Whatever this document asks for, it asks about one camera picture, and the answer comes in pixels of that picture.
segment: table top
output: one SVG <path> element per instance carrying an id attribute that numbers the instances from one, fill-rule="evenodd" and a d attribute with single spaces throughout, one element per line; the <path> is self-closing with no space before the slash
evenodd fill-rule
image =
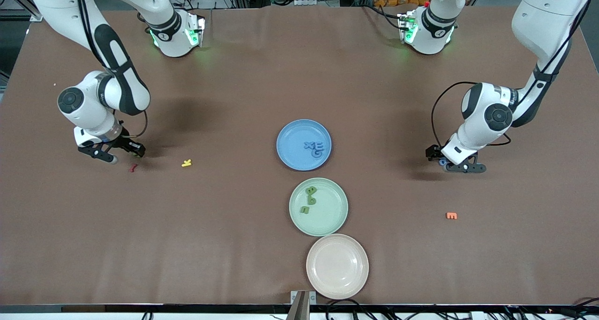
<path id="1" fill-rule="evenodd" d="M 486 173 L 443 173 L 424 156 L 432 103 L 447 86 L 526 83 L 536 58 L 512 34 L 513 12 L 467 7 L 452 43 L 423 56 L 370 10 L 218 10 L 205 47 L 182 58 L 153 47 L 134 12 L 106 13 L 152 92 L 135 173 L 120 150 L 117 165 L 77 152 L 56 97 L 100 66 L 32 24 L 0 106 L 0 301 L 289 302 L 291 290 L 311 288 L 317 238 L 293 226 L 287 205 L 311 177 L 347 194 L 338 232 L 370 261 L 357 301 L 595 295 L 599 77 L 579 32 L 535 120 L 509 131 L 511 145 L 481 151 Z M 441 139 L 462 123 L 466 89 L 437 107 Z M 118 117 L 131 132 L 143 126 L 143 116 Z M 285 167 L 275 148 L 279 130 L 304 118 L 334 145 L 310 172 Z"/>

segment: green plate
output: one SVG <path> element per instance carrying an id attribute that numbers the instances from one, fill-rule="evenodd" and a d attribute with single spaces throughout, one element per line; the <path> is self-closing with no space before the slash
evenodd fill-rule
<path id="1" fill-rule="evenodd" d="M 289 199 L 289 215 L 302 232 L 322 237 L 342 227 L 347 196 L 335 182 L 315 177 L 300 183 Z"/>

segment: gray floor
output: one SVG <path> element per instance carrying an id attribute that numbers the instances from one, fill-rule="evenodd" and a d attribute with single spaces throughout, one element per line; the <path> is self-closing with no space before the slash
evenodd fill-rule
<path id="1" fill-rule="evenodd" d="M 518 5 L 521 0 L 477 0 L 476 5 Z M 132 10 L 133 8 L 119 0 L 96 0 L 100 10 Z M 7 2 L 0 9 L 11 5 Z M 28 22 L 0 21 L 0 69 L 11 71 L 21 50 Z M 599 0 L 594 0 L 582 22 L 584 38 L 589 46 L 595 66 L 599 67 Z"/>

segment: white plate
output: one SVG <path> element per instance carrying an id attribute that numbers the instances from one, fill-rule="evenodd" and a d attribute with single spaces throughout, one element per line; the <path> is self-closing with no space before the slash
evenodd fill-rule
<path id="1" fill-rule="evenodd" d="M 325 297 L 351 298 L 360 292 L 368 279 L 368 257 L 352 237 L 332 234 L 312 245 L 306 272 L 312 286 Z"/>

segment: plate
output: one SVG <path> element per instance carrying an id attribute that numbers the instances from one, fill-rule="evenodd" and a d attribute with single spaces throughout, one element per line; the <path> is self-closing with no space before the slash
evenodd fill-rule
<path id="1" fill-rule="evenodd" d="M 342 227 L 349 205 L 343 189 L 321 177 L 300 183 L 289 198 L 289 215 L 302 232 L 322 237 Z"/>
<path id="2" fill-rule="evenodd" d="M 327 162 L 331 149 L 331 135 L 327 128 L 314 120 L 292 121 L 278 133 L 278 157 L 291 169 L 317 169 Z"/>
<path id="3" fill-rule="evenodd" d="M 368 279 L 368 256 L 352 237 L 328 235 L 312 245 L 306 272 L 312 286 L 325 297 L 351 298 L 360 292 Z"/>

